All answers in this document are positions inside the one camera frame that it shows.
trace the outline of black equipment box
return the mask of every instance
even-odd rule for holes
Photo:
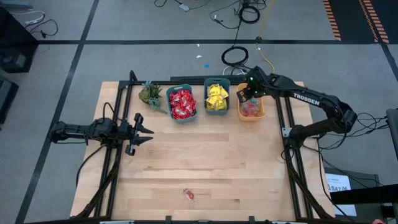
[[[0,7],[0,67],[7,73],[28,72],[38,41]]]
[[[17,93],[18,85],[7,80],[0,80],[0,124],[6,120],[8,109]]]

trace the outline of metal clamp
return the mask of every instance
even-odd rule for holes
[[[292,128],[282,128],[283,137],[287,138],[289,136],[291,130],[292,130]]]

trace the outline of succulent plant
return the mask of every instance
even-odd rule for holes
[[[151,85],[151,81],[146,81],[145,83],[142,84],[144,86],[144,89],[149,89]]]
[[[144,88],[138,93],[140,100],[148,104],[154,110],[167,114],[165,110],[160,108],[159,97],[161,96],[159,94],[162,91],[160,85],[155,85],[151,81],[146,81],[142,86]]]
[[[163,114],[167,114],[166,110],[160,108],[160,101],[158,98],[149,98],[149,106],[154,110],[157,110]]]

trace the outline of orange striped tape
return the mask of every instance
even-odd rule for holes
[[[369,15],[371,16],[374,26],[376,27],[377,32],[379,33],[382,41],[385,43],[389,43],[390,41],[388,39],[388,35],[385,32],[383,25],[381,24],[381,21],[380,21],[379,17],[377,16],[376,11],[373,8],[371,0],[363,0],[363,2],[365,2],[366,9],[368,10]]]
[[[338,26],[337,26],[335,17],[333,16],[333,11],[331,10],[329,0],[323,0],[323,5],[325,7],[326,14],[328,15],[329,23],[330,23],[333,35],[335,36],[336,40],[341,41],[340,31],[338,30]]]
[[[368,22],[368,26],[371,29],[371,32],[372,32],[373,37],[374,37],[374,41],[375,42],[379,42],[379,39],[378,39],[378,37],[376,35],[376,31],[374,30],[374,28],[372,26],[371,19],[369,18],[368,13],[366,12],[366,9],[368,9],[368,7],[372,7],[372,4],[370,3],[370,0],[358,0],[358,1],[359,1],[359,4],[361,5],[361,9],[362,9],[363,14],[365,15],[366,22]]]

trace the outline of white label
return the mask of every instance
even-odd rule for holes
[[[326,174],[326,179],[328,180],[329,192],[337,192],[342,190],[351,190],[349,184],[349,179],[346,175],[336,175],[336,174]],[[355,217],[356,210],[355,205],[337,205],[345,214]],[[336,207],[335,214],[343,215]]]

